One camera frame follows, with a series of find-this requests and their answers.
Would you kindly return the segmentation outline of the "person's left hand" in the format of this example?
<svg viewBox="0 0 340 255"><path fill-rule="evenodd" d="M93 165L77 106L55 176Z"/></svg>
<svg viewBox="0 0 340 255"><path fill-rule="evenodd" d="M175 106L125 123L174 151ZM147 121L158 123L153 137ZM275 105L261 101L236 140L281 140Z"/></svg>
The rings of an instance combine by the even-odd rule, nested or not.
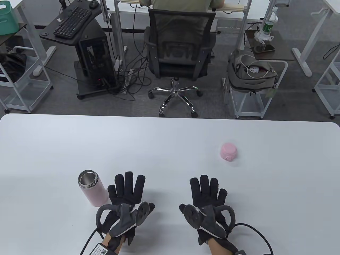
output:
<svg viewBox="0 0 340 255"><path fill-rule="evenodd" d="M104 246L112 254L118 254L125 241L128 245L132 243L136 227L143 224L155 208L153 203L142 201L144 184L144 175L138 175L134 181L129 171L116 175L114 185L107 188L111 204L98 209L96 226L99 233L105 234Z"/></svg>

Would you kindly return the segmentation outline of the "person's right hand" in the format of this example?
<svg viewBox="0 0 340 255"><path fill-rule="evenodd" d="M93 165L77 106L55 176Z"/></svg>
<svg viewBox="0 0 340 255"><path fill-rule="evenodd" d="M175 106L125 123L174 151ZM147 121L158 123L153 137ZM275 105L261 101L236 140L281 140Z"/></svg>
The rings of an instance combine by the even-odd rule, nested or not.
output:
<svg viewBox="0 0 340 255"><path fill-rule="evenodd" d="M214 240L231 254L238 249L228 241L228 235L236 224L234 210L225 205L227 191L219 188L216 178L207 175L191 178L193 205L180 204L179 210L191 227L197 230L199 245Z"/></svg>

